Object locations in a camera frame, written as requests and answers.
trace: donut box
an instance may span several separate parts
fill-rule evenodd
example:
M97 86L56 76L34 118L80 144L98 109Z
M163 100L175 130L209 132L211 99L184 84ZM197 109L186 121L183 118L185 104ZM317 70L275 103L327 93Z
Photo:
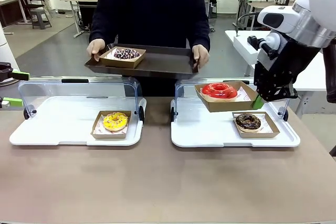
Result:
M201 94L202 88L204 88L207 84L195 85L197 96L201 99L209 112L255 110L253 108L253 102L258 97L258 93L256 91L242 81L229 81L223 83L232 86L238 92L239 98L232 102L209 101Z
M236 123L236 117L241 114L252 114L258 117L261 121L260 129L254 133L247 133L247 132L242 131ZM274 138L280 133L275 122L266 112L247 113L244 111L239 111L239 112L232 112L232 116L233 116L233 122L236 125L237 131L239 132L239 135L241 138Z
M126 116L128 116L128 122L127 122L127 126L117 132L110 132L108 130L106 130L103 125L102 125L102 117L107 116L108 114L111 114L113 112L121 112L124 113ZM130 123L131 120L131 115L132 112L131 111L99 111L96 120L93 123L92 126L92 131L91 131L91 135L95 138L95 139L105 139L105 140L118 140L118 139L124 139L126 138L126 134L127 134L127 130L128 130L128 124Z
M139 57L134 59L119 59L114 57L114 54L117 49L132 49L140 54ZM100 61L105 66L108 67L117 67L117 68L136 68L139 63L143 60L146 50L138 48L127 48L127 47L113 47L111 50L107 51L100 56Z

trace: yellow donut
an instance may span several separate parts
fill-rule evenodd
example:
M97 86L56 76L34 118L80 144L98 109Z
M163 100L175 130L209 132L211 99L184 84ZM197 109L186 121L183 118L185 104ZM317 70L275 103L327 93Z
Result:
M126 127L128 116L121 112L113 112L104 117L103 125L108 131L120 131Z

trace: stool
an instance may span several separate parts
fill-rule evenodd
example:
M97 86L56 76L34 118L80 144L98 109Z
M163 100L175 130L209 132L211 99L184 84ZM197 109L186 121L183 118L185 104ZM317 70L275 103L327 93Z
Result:
M47 20L43 20L42 19L42 14L46 15L46 18ZM34 29L34 26L39 26L40 29L46 29L46 26L50 26L52 27L50 21L49 21L49 18L46 14L46 11L44 9L33 9L33 10L30 10L30 15L35 15L37 17L37 21L32 21L32 25L33 25L33 29Z

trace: cardboard box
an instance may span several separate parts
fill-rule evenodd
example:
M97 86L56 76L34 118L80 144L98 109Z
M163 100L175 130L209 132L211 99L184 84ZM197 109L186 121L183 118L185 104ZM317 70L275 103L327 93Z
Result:
M113 52L115 49L133 49L137 51L140 56L134 59L129 59L129 60L121 60L121 59L107 59L106 56ZM105 66L109 67L117 67L117 68L136 68L137 65L143 60L145 56L146 50L144 49L137 49L137 48L127 48L127 47L113 47L111 50L107 51L105 54L100 56L100 61L103 63Z
M264 115L266 123L268 124L267 127L271 128L272 133L270 133L270 132L265 132L265 133L262 133L262 132L247 133L247 132L244 132L244 131L240 130L238 128L238 125L236 123L236 118L235 118L235 115L239 115L239 114ZM232 116L234 118L234 123L235 123L235 125L237 127L239 135L242 138L273 138L273 137L276 137L280 133L278 127L276 126L276 124L273 122L273 120L271 119L271 117L266 112L250 112L250 113L247 113L247 112L244 112L244 111L239 111L239 112L232 112Z
M239 90L242 87L247 95L250 97L250 101L242 102L209 102L201 95L201 89L207 84L195 85L196 93L204 105L207 107L209 112L225 112L225 111L242 111L242 110L254 110L253 102L256 100L258 93L250 88L248 85L242 81L229 81L223 82L231 85L235 90Z
M107 116L108 114L111 114L113 112L121 112L121 113L124 113L125 115L128 116L128 122L127 122L127 126L120 130L120 131L117 131L117 132L111 132L109 134L94 134L94 131L95 131L95 128L96 128L96 125L100 119L100 116ZM130 123L130 120L131 120L131 115L132 115L132 111L99 111L97 117L96 117L96 120L94 121L93 123L93 126L92 126L92 131L91 131L91 135L95 138L95 139L116 139L116 138L119 138L119 139L124 139L126 138L126 134L127 134L127 130L128 130L128 126L129 126L129 123Z

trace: person's left hand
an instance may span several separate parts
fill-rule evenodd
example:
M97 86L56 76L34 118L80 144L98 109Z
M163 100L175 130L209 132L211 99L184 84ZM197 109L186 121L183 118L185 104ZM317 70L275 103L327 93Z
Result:
M209 61L208 50L202 45L195 45L193 46L192 51L194 54L194 60L196 61L194 67L196 67L197 64L199 69L204 67L204 65L207 64L207 62Z

